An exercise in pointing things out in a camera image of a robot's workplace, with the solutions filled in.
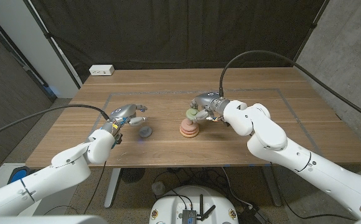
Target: black curtain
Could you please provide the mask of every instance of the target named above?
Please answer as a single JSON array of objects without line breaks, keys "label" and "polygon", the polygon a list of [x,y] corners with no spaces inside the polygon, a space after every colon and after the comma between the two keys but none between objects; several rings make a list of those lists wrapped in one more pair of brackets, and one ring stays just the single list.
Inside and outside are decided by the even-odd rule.
[{"label": "black curtain", "polygon": [[[218,68],[246,50],[294,58],[324,0],[32,0],[84,82],[93,64],[115,69]],[[265,55],[234,67],[283,67]]]}]

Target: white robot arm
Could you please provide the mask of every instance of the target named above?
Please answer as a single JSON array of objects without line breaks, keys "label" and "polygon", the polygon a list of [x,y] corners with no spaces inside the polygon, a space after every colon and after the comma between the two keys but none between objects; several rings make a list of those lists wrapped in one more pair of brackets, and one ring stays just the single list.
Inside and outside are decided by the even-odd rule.
[{"label": "white robot arm", "polygon": [[237,134],[251,135],[247,147],[254,156],[294,171],[361,219],[361,175],[287,138],[284,130],[270,119],[270,113],[263,105],[257,103],[247,107],[246,103],[229,101],[219,97],[218,93],[201,94],[193,102],[194,108],[201,105],[208,112],[222,115],[222,121],[230,124]]},{"label": "white robot arm", "polygon": [[146,118],[136,117],[136,110],[146,109],[142,105],[118,108],[88,137],[89,142],[60,152],[50,166],[0,188],[0,216],[18,215],[34,202],[83,182],[91,174],[88,164],[104,163],[111,149],[121,143],[120,128],[144,122]]}]

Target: cable on floor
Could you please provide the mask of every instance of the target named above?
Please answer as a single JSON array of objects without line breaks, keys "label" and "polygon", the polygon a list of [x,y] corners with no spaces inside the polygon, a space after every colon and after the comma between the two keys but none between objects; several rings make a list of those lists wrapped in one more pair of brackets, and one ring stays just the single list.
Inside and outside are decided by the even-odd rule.
[{"label": "cable on floor", "polygon": [[71,206],[68,206],[68,205],[59,205],[59,206],[56,206],[56,207],[52,208],[51,210],[49,210],[48,212],[46,212],[44,215],[48,214],[48,213],[49,213],[50,211],[52,211],[53,209],[55,209],[55,208],[60,208],[60,207],[72,208],[72,209],[75,211],[75,213],[77,213],[77,215],[79,215],[79,213],[77,212],[77,209],[75,209],[75,208],[73,208],[73,207],[71,207]]},{"label": "cable on floor", "polygon": [[320,215],[312,215],[312,216],[308,216],[308,217],[302,217],[300,215],[298,215],[296,212],[294,212],[294,210],[290,207],[290,205],[288,204],[286,197],[284,196],[283,192],[281,191],[281,187],[279,185],[279,182],[277,181],[277,177],[276,174],[274,173],[273,170],[273,166],[272,166],[272,162],[270,163],[270,167],[272,169],[272,173],[273,173],[273,177],[274,177],[274,181],[276,182],[276,185],[279,187],[279,192],[280,192],[280,196],[283,198],[284,202],[286,203],[287,207],[290,209],[290,211],[297,216],[298,218],[301,219],[310,219],[310,218],[318,218],[318,217],[337,217],[337,218],[344,218],[344,219],[348,219],[348,220],[352,220],[352,221],[358,221],[356,218],[350,218],[350,217],[345,217],[343,215],[336,215],[336,214],[320,214]]},{"label": "cable on floor", "polygon": [[238,58],[248,55],[248,54],[266,54],[266,55],[271,55],[271,56],[275,56],[277,58],[280,58],[288,63],[290,63],[291,65],[294,65],[295,67],[297,67],[298,69],[300,69],[301,71],[303,71],[307,76],[309,76],[309,78],[313,79],[317,84],[319,84],[321,87],[325,88],[327,91],[329,91],[331,94],[333,94],[334,96],[336,96],[338,99],[342,100],[344,103],[348,104],[350,107],[352,107],[353,109],[357,110],[359,113],[361,113],[361,108],[356,106],[355,104],[351,103],[349,100],[345,99],[343,96],[341,96],[340,94],[338,94],[336,91],[334,91],[332,88],[328,87],[326,84],[322,83],[319,79],[317,79],[312,73],[308,72],[304,67],[300,66],[298,63],[294,62],[293,60],[281,55],[281,54],[277,54],[268,50],[249,50],[247,52],[241,53],[239,55],[237,55],[236,57],[234,57],[233,59],[231,59],[231,61],[229,61],[229,63],[225,66],[225,68],[222,70],[222,74],[220,75],[220,79],[219,79],[219,95],[223,96],[223,87],[222,87],[222,81],[223,81],[223,76],[225,75],[226,70],[228,69],[228,67]]},{"label": "cable on floor", "polygon": [[226,179],[228,180],[228,185],[229,185],[230,193],[233,195],[233,197],[234,197],[236,200],[238,200],[239,202],[248,205],[248,208],[249,208],[249,209],[252,209],[252,208],[254,207],[252,204],[243,201],[242,199],[238,198],[238,197],[235,195],[235,193],[234,193],[233,190],[232,190],[232,186],[230,185],[230,181],[229,181],[228,174],[226,173],[226,171],[225,171],[224,168],[222,168],[222,170],[223,170],[223,172],[225,173]]},{"label": "cable on floor", "polygon": [[101,115],[105,118],[105,120],[109,119],[109,116],[108,116],[103,110],[101,110],[100,108],[97,108],[97,107],[95,107],[95,106],[89,106],[89,105],[63,105],[63,106],[56,106],[56,107],[54,107],[54,108],[49,108],[49,109],[40,111],[40,112],[38,112],[38,113],[34,113],[34,114],[32,114],[32,115],[26,116],[26,117],[24,117],[24,118],[22,118],[22,119],[18,119],[18,120],[15,121],[15,122],[12,122],[12,123],[4,126],[4,127],[1,127],[1,128],[0,128],[0,132],[1,132],[1,131],[4,131],[4,130],[7,129],[7,128],[10,128],[11,126],[13,126],[13,125],[15,125],[15,124],[18,124],[18,123],[20,123],[20,122],[23,122],[23,121],[25,121],[25,120],[27,120],[27,119],[30,119],[30,118],[33,118],[33,117],[35,117],[35,116],[44,114],[44,113],[46,113],[46,112],[53,111],[53,110],[58,110],[58,109],[63,109],[63,108],[71,108],[71,107],[94,109],[94,110],[99,111],[99,112],[101,113]]},{"label": "cable on floor", "polygon": [[93,200],[93,198],[94,198],[94,196],[95,196],[95,194],[96,194],[96,191],[98,190],[99,183],[100,183],[100,181],[101,181],[101,177],[103,176],[103,173],[105,172],[106,163],[107,163],[107,161],[105,162],[105,165],[103,165],[103,169],[101,170],[101,174],[100,174],[100,177],[99,177],[99,181],[98,181],[98,183],[96,184],[95,191],[93,192],[93,195],[92,195],[92,197],[91,197],[91,200],[89,200],[89,203],[88,203],[88,205],[87,205],[87,208],[86,208],[85,211],[83,212],[84,215],[86,214],[86,212],[87,212],[87,210],[88,210],[88,208],[89,208],[89,205],[91,204],[91,202],[92,202],[92,200]]}]

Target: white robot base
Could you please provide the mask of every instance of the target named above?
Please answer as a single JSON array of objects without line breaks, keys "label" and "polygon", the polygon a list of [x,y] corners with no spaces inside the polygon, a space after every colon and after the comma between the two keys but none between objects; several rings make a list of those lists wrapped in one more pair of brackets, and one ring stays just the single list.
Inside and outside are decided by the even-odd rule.
[{"label": "white robot base", "polygon": [[[181,198],[186,203],[187,211]],[[153,205],[149,223],[238,224],[238,217],[233,204],[222,194],[208,187],[186,185],[169,191]]]}]

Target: blue object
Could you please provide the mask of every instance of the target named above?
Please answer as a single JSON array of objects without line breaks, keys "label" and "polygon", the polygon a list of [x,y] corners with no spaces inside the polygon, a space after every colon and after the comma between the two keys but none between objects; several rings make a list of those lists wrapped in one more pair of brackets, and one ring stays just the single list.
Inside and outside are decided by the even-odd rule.
[{"label": "blue object", "polygon": [[25,169],[19,170],[12,176],[12,178],[10,179],[10,183],[20,180],[21,178],[24,178],[26,176],[27,176],[27,171]]}]

